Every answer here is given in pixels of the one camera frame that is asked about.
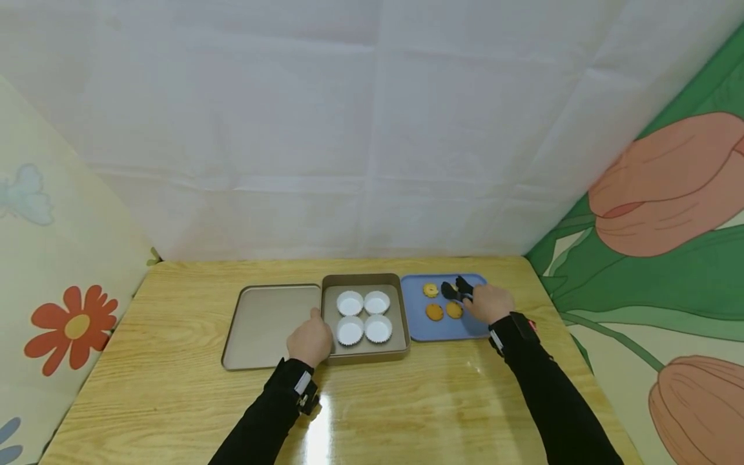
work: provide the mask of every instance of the black sleeve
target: black sleeve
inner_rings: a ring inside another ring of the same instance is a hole
[[[490,326],[525,396],[550,465],[615,465],[623,461],[571,380],[537,341],[525,341],[511,318]]]
[[[263,393],[222,442],[209,465],[273,464],[289,430],[300,416],[292,394],[302,373],[313,369],[299,360],[280,364]]]

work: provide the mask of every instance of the white backdrop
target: white backdrop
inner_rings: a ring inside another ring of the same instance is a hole
[[[0,0],[2,74],[168,260],[521,254],[741,0]]]

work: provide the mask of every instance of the hand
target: hand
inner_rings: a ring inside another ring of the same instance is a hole
[[[463,305],[471,315],[488,325],[509,316],[515,309],[511,292],[490,284],[476,286],[472,292],[472,301],[463,299]]]
[[[297,359],[316,368],[330,355],[332,343],[330,326],[321,318],[321,311],[313,307],[310,310],[310,319],[286,339],[286,349],[290,359]]]

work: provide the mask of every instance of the blue butterfly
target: blue butterfly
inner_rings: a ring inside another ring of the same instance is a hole
[[[33,163],[22,165],[16,173],[16,181],[0,180],[0,218],[9,213],[20,215],[40,226],[54,222],[49,195],[42,192],[42,175]]]

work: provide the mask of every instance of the pink tulip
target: pink tulip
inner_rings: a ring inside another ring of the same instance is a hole
[[[658,374],[649,410],[678,465],[744,463],[744,367],[704,356],[679,357]]]
[[[744,121],[693,116],[630,144],[589,188],[597,234],[633,257],[666,253],[744,209]]]

